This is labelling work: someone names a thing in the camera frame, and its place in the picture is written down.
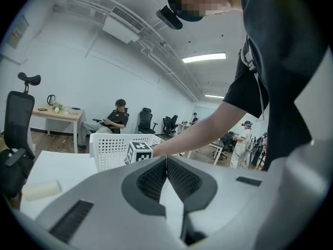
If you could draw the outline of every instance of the black office chair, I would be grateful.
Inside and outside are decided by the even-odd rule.
[[[163,118],[163,132],[167,137],[173,137],[172,134],[174,134],[176,131],[175,129],[178,127],[176,125],[178,116],[173,116],[172,118],[170,117],[165,117]]]
[[[138,132],[143,134],[155,134],[155,126],[158,125],[154,122],[153,129],[150,128],[150,123],[152,119],[151,109],[144,107],[140,112],[140,124],[138,126]]]
[[[96,122],[102,122],[101,119],[93,119],[93,120],[96,121]],[[117,128],[117,127],[111,127],[111,130],[112,130],[112,132],[113,132],[114,134],[120,134],[120,128]]]
[[[7,198],[21,191],[34,164],[27,136],[35,98],[28,94],[29,84],[38,85],[41,76],[27,77],[23,72],[18,78],[24,81],[24,92],[11,91],[7,97],[4,141],[9,149],[0,153],[0,188]]]
[[[233,146],[235,146],[236,142],[233,140],[233,136],[234,136],[234,132],[229,131],[227,134],[225,134],[224,136],[222,136],[220,138],[220,140],[222,140],[223,142],[223,149],[221,152],[221,158],[223,160],[223,158],[228,158],[226,155],[223,154],[224,151],[228,151],[228,152],[232,152],[233,150]]]

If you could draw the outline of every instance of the fluorescent light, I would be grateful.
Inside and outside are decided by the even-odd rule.
[[[224,96],[205,94],[205,97],[224,98]]]
[[[214,60],[214,59],[226,59],[225,53],[218,53],[218,54],[209,54],[209,55],[202,55],[202,56],[193,56],[183,58],[184,63],[196,62],[196,61],[203,61],[203,60]]]

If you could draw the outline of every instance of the black t-shirt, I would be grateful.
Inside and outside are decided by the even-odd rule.
[[[328,43],[303,0],[242,0],[242,8],[246,62],[240,55],[223,101],[260,117],[258,72],[264,108],[270,103],[267,170],[272,160],[311,140],[294,100],[319,67]],[[252,56],[246,55],[248,48]]]
[[[194,125],[195,123],[193,123],[193,122],[195,122],[195,121],[198,121],[197,117],[194,117],[194,119],[192,120],[192,124],[191,125]]]
[[[127,122],[129,120],[129,116],[126,112],[119,112],[117,109],[112,111],[112,113],[108,116],[108,119],[114,123],[122,124],[126,127]],[[104,127],[114,127],[113,125],[105,125],[104,122],[100,122]]]

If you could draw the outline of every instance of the person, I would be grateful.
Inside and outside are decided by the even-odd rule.
[[[252,135],[251,135],[251,121],[247,120],[244,122],[244,131],[242,134],[236,137],[235,141],[237,141],[235,145],[235,149],[233,151],[233,155],[231,156],[230,167],[238,168],[238,166],[244,161],[246,158],[246,162],[249,162],[247,145],[249,144]]]
[[[311,141],[294,104],[326,53],[328,40],[304,0],[168,0],[181,19],[242,11],[247,34],[236,76],[217,110],[186,131],[156,146],[154,156],[198,149],[217,140],[245,114],[259,118],[270,103],[267,156],[263,170]]]
[[[78,137],[78,147],[85,149],[85,137],[87,131],[96,131],[96,133],[113,133],[116,130],[124,129],[129,120],[125,112],[126,101],[119,99],[116,101],[116,109],[103,120],[103,122],[83,121],[81,122]]]
[[[266,144],[267,144],[267,132],[265,132],[260,138],[259,138],[259,145],[258,145],[258,148],[257,148],[257,151],[255,151],[255,155],[254,155],[254,158],[252,160],[252,163],[251,165],[256,167],[257,166],[257,162],[258,162],[258,159],[264,149],[264,146],[266,147]]]
[[[194,118],[193,118],[192,122],[190,122],[191,126],[194,125],[195,123],[197,123],[197,121],[198,121],[197,113],[193,113],[193,116],[194,116]]]

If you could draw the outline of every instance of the framed picture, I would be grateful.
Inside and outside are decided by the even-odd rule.
[[[10,33],[7,44],[9,44],[12,48],[16,49],[17,45],[19,44],[22,36],[24,35],[25,31],[27,30],[29,24],[24,15],[22,15],[17,21],[16,24]]]

